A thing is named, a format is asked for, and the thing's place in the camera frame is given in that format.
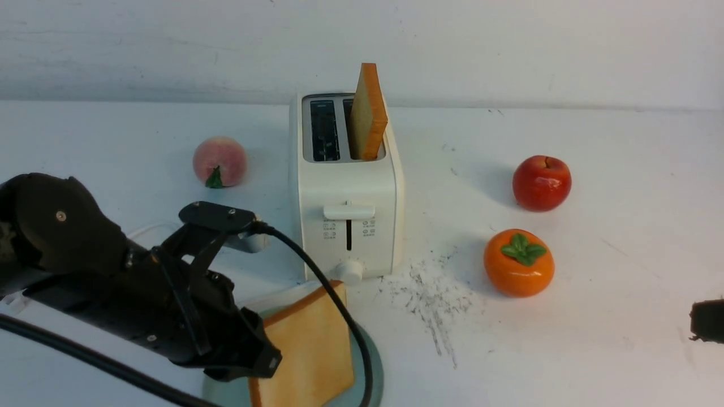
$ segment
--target white toaster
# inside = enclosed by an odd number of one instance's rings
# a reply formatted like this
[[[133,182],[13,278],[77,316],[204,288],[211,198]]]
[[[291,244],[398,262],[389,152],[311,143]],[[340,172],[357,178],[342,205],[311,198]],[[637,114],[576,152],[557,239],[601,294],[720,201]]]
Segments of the white toaster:
[[[388,122],[377,159],[350,153],[353,97],[354,92],[300,94],[290,107],[296,241],[328,278],[347,284],[392,273],[402,258],[405,216],[405,181],[392,125]],[[304,275],[315,279],[306,265]]]

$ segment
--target power cord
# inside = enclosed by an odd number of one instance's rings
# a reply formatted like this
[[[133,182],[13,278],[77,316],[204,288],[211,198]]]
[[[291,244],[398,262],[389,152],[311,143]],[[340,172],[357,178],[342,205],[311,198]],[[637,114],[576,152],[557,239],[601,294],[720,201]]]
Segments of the power cord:
[[[20,321],[11,316],[0,315],[0,328],[26,339],[33,340],[42,345],[53,348],[56,351],[65,353],[80,361],[96,367],[126,383],[134,385],[141,390],[145,390],[150,394],[163,398],[166,401],[177,404],[182,407],[221,407],[217,404],[209,403],[206,400],[184,393],[180,390],[166,385],[153,377],[128,367],[108,356],[86,348],[85,346],[73,342],[53,332]]]
[[[329,294],[332,302],[334,302],[337,309],[339,309],[342,314],[342,318],[344,318],[345,322],[347,322],[347,325],[352,332],[352,336],[355,338],[355,341],[360,348],[365,377],[364,393],[362,395],[360,407],[368,407],[372,399],[373,387],[372,362],[369,355],[369,349],[367,348],[367,343],[365,342],[357,323],[354,319],[352,319],[352,316],[349,311],[347,311],[347,308],[342,303],[340,297],[332,288],[332,285],[329,284],[329,280],[324,276],[322,271],[319,269],[319,266],[314,263],[314,260],[309,257],[304,249],[295,243],[294,240],[288,238],[284,233],[264,222],[257,222],[254,227],[254,232],[276,237],[299,255],[299,257],[304,260],[314,275],[319,279],[319,282]],[[150,394],[163,398],[164,400],[177,404],[181,407],[221,407],[217,404],[210,403],[201,398],[197,398],[188,393],[174,389],[173,387],[170,387],[153,377],[143,374],[138,370],[115,361],[114,359],[111,359],[108,356],[98,353],[90,348],[86,348],[79,343],[73,342],[48,330],[44,330],[43,328],[36,327],[35,325],[28,324],[27,322],[20,321],[19,319],[15,319],[11,316],[0,314],[0,329],[48,346],[49,348],[65,353],[68,356],[72,356],[73,358],[96,367],[97,369],[115,376],[126,383],[136,386],[141,390],[145,390]]]

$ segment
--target red apple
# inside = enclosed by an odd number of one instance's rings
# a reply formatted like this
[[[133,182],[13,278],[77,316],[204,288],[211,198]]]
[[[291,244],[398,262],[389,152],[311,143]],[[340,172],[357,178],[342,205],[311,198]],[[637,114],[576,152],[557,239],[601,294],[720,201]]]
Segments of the red apple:
[[[523,161],[513,174],[513,195],[529,211],[549,211],[571,192],[571,171],[565,162],[548,156]]]
[[[246,167],[246,152],[233,138],[209,138],[193,153],[193,171],[209,188],[237,185],[243,179]]]

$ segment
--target persimmon calyx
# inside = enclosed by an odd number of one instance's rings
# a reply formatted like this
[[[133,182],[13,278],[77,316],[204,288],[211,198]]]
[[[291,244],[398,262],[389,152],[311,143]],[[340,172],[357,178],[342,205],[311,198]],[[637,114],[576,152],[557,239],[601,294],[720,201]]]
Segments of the persimmon calyx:
[[[224,183],[222,183],[222,171],[219,166],[216,166],[214,168],[214,171],[209,175],[209,178],[206,179],[206,187],[207,188],[223,188]]]
[[[510,244],[501,247],[500,252],[514,258],[518,263],[530,267],[536,260],[546,254],[545,247],[531,244],[522,233],[516,233],[510,238]]]

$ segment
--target light blue plate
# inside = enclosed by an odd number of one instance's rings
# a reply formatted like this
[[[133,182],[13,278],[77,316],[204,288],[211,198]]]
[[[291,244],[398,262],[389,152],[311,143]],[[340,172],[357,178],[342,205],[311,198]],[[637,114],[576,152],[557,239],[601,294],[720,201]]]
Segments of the light blue plate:
[[[270,316],[275,309],[262,312],[262,317]],[[382,359],[379,351],[375,346],[372,338],[367,332],[360,327],[362,336],[364,337],[369,354],[372,360],[372,374],[374,375],[374,385],[372,387],[372,399],[370,407],[379,407],[382,402],[382,389],[384,387],[384,373],[382,371]],[[326,407],[357,407],[362,401],[362,393],[364,391],[364,368],[362,366],[362,355],[357,341],[350,333],[350,342],[352,345],[352,362],[355,369],[355,384],[346,392],[340,394],[329,403]],[[249,395],[249,386],[246,378],[236,379],[233,382],[223,383],[204,377],[202,397],[221,407],[251,407],[251,397]]]

